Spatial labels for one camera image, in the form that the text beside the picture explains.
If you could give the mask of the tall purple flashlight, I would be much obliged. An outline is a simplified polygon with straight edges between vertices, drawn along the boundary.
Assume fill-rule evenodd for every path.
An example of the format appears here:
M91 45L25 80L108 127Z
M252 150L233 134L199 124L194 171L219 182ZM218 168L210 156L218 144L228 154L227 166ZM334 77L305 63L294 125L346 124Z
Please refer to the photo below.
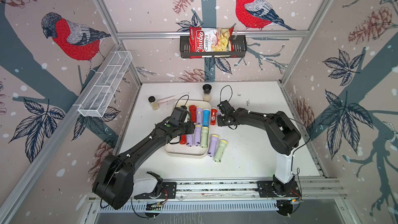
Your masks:
M195 146L201 145L201 132L202 132L202 126L196 125L195 129L194 129L194 145Z

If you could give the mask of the red flashlight with white logo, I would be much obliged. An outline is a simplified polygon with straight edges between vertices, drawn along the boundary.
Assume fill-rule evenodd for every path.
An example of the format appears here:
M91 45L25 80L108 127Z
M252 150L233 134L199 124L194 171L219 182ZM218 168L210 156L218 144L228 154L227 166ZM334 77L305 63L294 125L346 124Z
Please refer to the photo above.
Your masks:
M217 112L218 112L218 109L216 107L211 108L210 125L216 125Z

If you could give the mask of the purple flashlight across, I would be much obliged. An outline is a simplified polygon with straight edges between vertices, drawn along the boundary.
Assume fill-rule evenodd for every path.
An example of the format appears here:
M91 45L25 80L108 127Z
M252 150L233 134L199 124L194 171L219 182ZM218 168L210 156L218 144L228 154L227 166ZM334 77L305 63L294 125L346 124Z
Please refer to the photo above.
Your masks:
M187 139L186 145L188 147L192 147L193 146L193 135L192 134L186 134L186 139Z

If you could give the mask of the green flashlight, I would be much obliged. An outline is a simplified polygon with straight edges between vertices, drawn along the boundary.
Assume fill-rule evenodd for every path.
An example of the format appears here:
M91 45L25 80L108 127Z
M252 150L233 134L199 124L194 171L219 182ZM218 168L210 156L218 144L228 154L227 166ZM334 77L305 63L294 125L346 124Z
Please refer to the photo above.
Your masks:
M209 127L202 127L201 129L201 147L208 147Z
M225 140L220 140L218 143L218 147L214 156L214 162L220 163L221 158L223 156L224 151L226 150L228 142Z

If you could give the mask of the blue flashlight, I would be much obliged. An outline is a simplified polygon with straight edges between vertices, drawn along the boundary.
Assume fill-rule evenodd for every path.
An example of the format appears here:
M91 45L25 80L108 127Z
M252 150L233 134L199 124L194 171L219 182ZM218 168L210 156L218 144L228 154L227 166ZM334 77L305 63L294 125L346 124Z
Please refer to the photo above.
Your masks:
M210 124L210 109L204 108L203 109L203 126L209 127Z

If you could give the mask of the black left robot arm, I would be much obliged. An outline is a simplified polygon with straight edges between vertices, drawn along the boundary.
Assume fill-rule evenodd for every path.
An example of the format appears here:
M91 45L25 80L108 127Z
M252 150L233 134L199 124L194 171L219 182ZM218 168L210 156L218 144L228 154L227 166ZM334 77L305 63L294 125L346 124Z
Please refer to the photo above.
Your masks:
M102 161L92 192L114 209L120 209L133 195L135 172L158 149L172 139L194 133L194 123L185 106L174 108L171 116L155 125L152 132L127 151L108 155Z

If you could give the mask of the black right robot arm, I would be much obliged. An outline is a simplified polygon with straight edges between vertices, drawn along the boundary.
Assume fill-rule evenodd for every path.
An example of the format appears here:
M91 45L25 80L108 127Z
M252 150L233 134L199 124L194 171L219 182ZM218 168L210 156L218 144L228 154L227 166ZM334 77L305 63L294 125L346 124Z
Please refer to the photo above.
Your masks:
M291 119L282 111L274 114L257 113L245 108L235 109L228 101L218 105L221 115L217 117L218 126L231 127L248 125L264 130L272 148L277 152L274 186L287 186L293 182L293 154L299 148L301 133Z

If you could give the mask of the white rectangular storage tray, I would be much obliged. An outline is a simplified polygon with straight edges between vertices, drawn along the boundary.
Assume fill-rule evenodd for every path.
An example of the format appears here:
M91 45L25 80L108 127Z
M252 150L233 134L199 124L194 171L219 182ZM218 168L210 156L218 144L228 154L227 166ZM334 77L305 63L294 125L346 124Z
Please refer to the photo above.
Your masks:
M208 153L210 142L210 108L211 105L199 100L180 100L176 106L185 106L190 112L187 117L191 121L196 121L198 117L202 119L195 124L194 133L186 134L182 137L172 139L163 147L166 154L175 157L203 158Z

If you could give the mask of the black cap spice grinder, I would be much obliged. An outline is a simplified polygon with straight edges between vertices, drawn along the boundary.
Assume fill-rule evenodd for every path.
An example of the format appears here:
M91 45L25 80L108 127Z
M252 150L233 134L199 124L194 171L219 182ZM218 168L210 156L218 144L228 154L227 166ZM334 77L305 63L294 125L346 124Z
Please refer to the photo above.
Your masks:
M210 102L211 101L211 90L212 86L210 84L205 84L203 87L203 101Z

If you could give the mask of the small black cap jar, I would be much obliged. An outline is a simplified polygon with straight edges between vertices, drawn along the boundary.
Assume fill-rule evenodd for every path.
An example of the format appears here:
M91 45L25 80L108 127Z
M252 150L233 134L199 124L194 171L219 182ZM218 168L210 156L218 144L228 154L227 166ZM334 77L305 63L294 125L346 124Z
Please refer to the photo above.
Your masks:
M149 101L149 103L150 103L150 105L151 105L151 107L152 107L152 109L153 109L154 111L156 111L156 110L159 109L159 104L158 104L158 102L156 101L156 98L155 98L154 96L150 96L150 97L148 98L148 101Z

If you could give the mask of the red cassava chips bag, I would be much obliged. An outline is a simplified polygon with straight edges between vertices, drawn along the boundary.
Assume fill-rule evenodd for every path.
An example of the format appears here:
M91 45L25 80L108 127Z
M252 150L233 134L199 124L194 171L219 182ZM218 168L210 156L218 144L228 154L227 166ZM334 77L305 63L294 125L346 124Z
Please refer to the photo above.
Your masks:
M190 27L190 52L230 52L234 51L231 36L234 28Z

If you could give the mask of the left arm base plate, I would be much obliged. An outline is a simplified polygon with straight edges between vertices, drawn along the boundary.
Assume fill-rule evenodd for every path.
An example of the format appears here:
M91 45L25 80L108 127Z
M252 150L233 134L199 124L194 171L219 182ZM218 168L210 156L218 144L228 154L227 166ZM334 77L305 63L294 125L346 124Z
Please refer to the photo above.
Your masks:
M143 193L140 195L134 196L135 200L165 200L175 199L176 198L176 182L163 182L162 185L156 185L155 189L151 193Z

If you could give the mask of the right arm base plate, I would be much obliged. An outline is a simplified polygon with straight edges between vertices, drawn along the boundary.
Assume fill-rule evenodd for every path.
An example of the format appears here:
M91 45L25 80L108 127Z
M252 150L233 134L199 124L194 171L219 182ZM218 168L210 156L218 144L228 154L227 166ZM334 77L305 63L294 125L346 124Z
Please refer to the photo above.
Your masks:
M299 198L302 195L294 179L287 184L273 181L257 181L257 187L260 198Z

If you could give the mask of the black wall basket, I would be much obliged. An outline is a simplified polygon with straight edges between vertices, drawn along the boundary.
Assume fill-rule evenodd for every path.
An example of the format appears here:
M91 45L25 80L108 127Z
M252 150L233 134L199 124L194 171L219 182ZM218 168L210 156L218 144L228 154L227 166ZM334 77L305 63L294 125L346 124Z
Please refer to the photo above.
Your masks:
M184 59L198 58L242 58L247 51L246 36L237 35L230 39L194 40L188 36L180 38L180 55Z

